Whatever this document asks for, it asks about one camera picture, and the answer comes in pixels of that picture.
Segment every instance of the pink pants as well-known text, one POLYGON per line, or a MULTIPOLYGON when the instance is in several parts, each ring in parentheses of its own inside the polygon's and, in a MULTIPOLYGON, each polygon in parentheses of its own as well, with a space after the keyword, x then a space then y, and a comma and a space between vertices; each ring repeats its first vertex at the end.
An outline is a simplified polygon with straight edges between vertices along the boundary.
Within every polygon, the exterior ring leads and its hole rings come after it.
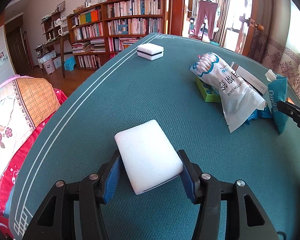
POLYGON ((213 29, 214 29, 214 20, 216 18, 216 11, 218 8, 218 4, 215 2, 207 2, 207 1, 199 1, 199 8, 197 12, 197 19, 195 22, 195 33, 194 35, 198 35, 200 31, 200 27, 203 24, 204 19, 207 17, 208 19, 208 37, 212 39, 213 29))

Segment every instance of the teal bag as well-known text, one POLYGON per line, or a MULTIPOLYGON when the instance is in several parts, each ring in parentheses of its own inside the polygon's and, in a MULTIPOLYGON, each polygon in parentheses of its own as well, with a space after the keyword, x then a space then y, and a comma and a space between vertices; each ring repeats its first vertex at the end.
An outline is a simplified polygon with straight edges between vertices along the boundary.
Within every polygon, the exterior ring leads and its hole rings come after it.
POLYGON ((286 127, 288 116, 278 111, 278 101, 286 101, 288 79, 281 75, 276 74, 277 79, 269 83, 268 91, 271 101, 271 112, 273 115, 274 123, 277 126, 279 134, 282 134, 286 127))

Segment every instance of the wooden bookshelf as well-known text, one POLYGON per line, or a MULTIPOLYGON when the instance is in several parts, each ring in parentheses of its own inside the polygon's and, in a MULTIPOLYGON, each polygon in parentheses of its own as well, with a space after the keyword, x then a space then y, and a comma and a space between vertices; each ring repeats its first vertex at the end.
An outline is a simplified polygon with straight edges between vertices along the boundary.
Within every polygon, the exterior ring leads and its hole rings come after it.
POLYGON ((62 11, 54 12, 51 14, 47 19, 45 19, 41 24, 43 24, 44 33, 42 34, 46 36, 47 41, 49 40, 49 34, 51 38, 56 38, 59 35, 59 29, 61 28, 60 25, 54 26, 54 21, 56 21, 58 18, 61 18, 62 11))
POLYGON ((109 35, 109 30, 108 30, 108 22, 114 21, 114 20, 124 20, 124 19, 133 19, 133 18, 159 18, 162 19, 162 25, 160 26, 161 33, 163 34, 170 34, 170 22, 171 22, 171 6, 173 0, 163 0, 163 4, 161 4, 161 14, 155 14, 155 15, 150 15, 150 14, 142 14, 142 15, 128 15, 128 16, 121 16, 121 17, 108 17, 107 13, 107 5, 112 5, 114 3, 118 2, 126 2, 129 0, 108 0, 103 3, 98 3, 93 6, 87 7, 85 9, 82 9, 78 11, 77 13, 70 14, 67 17, 67 22, 68 22, 68 29, 69 29, 69 35, 70 35, 70 43, 73 45, 76 42, 82 42, 82 41, 89 41, 89 40, 95 40, 95 39, 104 39, 105 42, 105 47, 106 47, 106 52, 92 52, 91 50, 88 50, 86 52, 82 53, 74 53, 74 58, 77 64, 78 69, 92 69, 96 70, 96 68, 80 68, 80 63, 79 63, 79 56, 87 56, 87 55, 96 55, 99 57, 101 65, 106 63, 108 60, 110 60, 110 55, 112 54, 118 54, 120 51, 110 51, 109 47, 109 39, 108 38, 120 38, 120 37, 145 37, 146 34, 120 34, 120 35, 109 35), (89 22, 89 23, 84 23, 81 25, 74 26, 72 22, 72 18, 88 12, 92 9, 101 9, 101 20, 94 21, 94 22, 89 22), (102 24, 103 28, 103 36, 99 37, 94 37, 94 38, 87 38, 87 39, 81 39, 81 40, 75 40, 74 38, 74 30, 76 28, 81 28, 87 25, 93 25, 93 24, 102 24))

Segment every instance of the teal tablecloth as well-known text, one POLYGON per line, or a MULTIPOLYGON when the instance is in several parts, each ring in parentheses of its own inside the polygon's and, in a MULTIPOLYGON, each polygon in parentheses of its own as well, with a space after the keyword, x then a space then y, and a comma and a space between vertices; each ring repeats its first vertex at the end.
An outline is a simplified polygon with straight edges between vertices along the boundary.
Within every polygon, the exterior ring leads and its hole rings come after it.
MULTIPOLYGON (((273 120, 252 120, 229 133, 221 104, 206 103, 188 69, 198 54, 215 52, 267 84, 266 69, 218 46, 177 36, 150 34, 107 62, 66 100, 30 150, 15 184, 9 227, 20 240, 46 193, 59 179, 82 180, 116 150, 114 135, 151 119, 176 150, 217 179, 243 179, 277 231, 295 236, 300 219, 300 129, 289 119, 279 135, 273 120), (149 61, 136 46, 151 42, 164 56, 149 61)), ((300 105, 291 88, 288 96, 300 105)), ((135 195, 126 173, 114 199, 102 207, 109 239, 191 239, 199 206, 186 198, 180 178, 135 195)), ((224 239, 222 205, 219 239, 224 239)), ((76 220, 77 239, 81 239, 76 220)))

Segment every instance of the bed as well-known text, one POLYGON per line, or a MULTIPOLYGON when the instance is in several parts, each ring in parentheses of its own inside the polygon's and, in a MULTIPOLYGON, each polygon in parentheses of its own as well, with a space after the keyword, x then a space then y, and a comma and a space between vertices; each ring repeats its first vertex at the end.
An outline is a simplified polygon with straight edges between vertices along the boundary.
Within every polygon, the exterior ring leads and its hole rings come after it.
POLYGON ((38 135, 67 99, 45 79, 13 76, 0 85, 0 230, 8 229, 19 170, 38 135))

